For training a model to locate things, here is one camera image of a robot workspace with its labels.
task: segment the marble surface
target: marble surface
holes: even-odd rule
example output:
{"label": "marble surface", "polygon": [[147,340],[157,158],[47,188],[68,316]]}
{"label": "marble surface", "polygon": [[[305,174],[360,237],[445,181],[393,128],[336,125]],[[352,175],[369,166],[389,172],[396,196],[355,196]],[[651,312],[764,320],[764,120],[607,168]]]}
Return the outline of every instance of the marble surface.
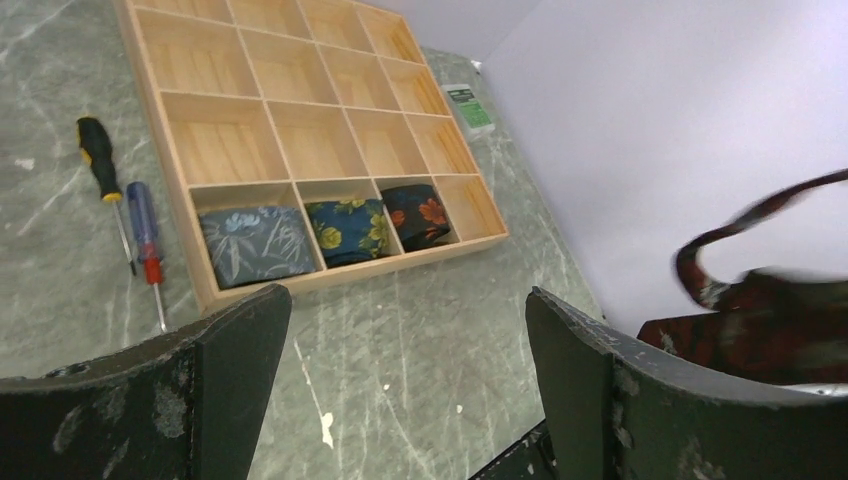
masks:
{"label": "marble surface", "polygon": [[[468,478],[543,417],[523,320],[530,288],[600,317],[483,79],[462,57],[426,54],[441,82],[473,85],[498,124],[472,148],[512,236],[296,297],[252,480]],[[170,326],[196,320],[110,2],[0,1],[0,71],[0,376],[42,375],[158,332],[153,294],[131,277],[77,152],[84,114],[110,129],[122,182],[155,196]]]}

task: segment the orange floral pattern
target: orange floral pattern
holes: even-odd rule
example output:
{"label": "orange floral pattern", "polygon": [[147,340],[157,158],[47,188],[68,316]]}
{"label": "orange floral pattern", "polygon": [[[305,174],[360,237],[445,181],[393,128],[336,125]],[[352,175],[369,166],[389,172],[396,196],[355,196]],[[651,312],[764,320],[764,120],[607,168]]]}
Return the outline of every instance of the orange floral pattern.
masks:
{"label": "orange floral pattern", "polygon": [[421,216],[424,217],[424,220],[427,220],[428,222],[433,222],[436,225],[444,225],[447,223],[447,220],[445,220],[445,207],[441,206],[439,202],[432,198],[427,199],[426,205],[418,207],[418,211],[421,212]]}
{"label": "orange floral pattern", "polygon": [[395,210],[392,212],[392,223],[396,227],[403,225],[404,220],[406,220],[406,215],[403,214],[403,210]]}

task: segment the red fabric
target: red fabric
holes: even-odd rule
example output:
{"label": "red fabric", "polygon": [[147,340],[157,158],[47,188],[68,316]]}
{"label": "red fabric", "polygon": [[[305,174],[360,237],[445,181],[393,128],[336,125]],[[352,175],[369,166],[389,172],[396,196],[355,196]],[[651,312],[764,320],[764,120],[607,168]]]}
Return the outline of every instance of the red fabric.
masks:
{"label": "red fabric", "polygon": [[692,363],[778,385],[848,383],[848,279],[809,283],[762,271],[735,284],[707,275],[704,246],[739,234],[807,190],[848,180],[848,169],[782,190],[677,254],[678,278],[715,313],[646,322],[637,338]]}

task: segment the white paint chip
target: white paint chip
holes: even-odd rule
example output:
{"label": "white paint chip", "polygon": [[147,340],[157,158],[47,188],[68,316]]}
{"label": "white paint chip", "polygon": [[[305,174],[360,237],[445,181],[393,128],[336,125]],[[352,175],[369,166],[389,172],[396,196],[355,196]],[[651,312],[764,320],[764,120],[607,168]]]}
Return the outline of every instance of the white paint chip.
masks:
{"label": "white paint chip", "polygon": [[21,167],[24,170],[32,170],[35,168],[35,159],[34,158],[16,158],[15,166]]}
{"label": "white paint chip", "polygon": [[324,413],[321,411],[321,405],[318,403],[318,395],[315,394],[315,388],[312,386],[312,379],[309,378],[309,370],[306,368],[306,362],[303,361],[303,354],[300,352],[300,345],[297,344],[297,339],[294,340],[294,351],[297,353],[298,360],[300,360],[300,369],[303,371],[306,384],[309,386],[310,393],[312,393],[312,401],[315,402],[315,409],[318,410],[318,417],[321,419],[321,441],[326,443],[332,450],[333,436],[330,434],[330,426],[333,424],[333,414],[331,412]]}
{"label": "white paint chip", "polygon": [[333,448],[333,436],[330,435],[330,427],[333,425],[333,414],[327,412],[321,416],[321,441]]}

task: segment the wooden tray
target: wooden tray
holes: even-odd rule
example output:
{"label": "wooden tray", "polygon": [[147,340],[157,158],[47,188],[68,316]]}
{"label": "wooden tray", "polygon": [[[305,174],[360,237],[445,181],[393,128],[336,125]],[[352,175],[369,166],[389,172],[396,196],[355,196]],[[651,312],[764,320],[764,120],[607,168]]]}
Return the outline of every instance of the wooden tray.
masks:
{"label": "wooden tray", "polygon": [[198,213],[433,185],[448,244],[279,282],[305,292],[491,247],[508,231],[404,19],[347,0],[114,0],[198,304],[220,289]]}

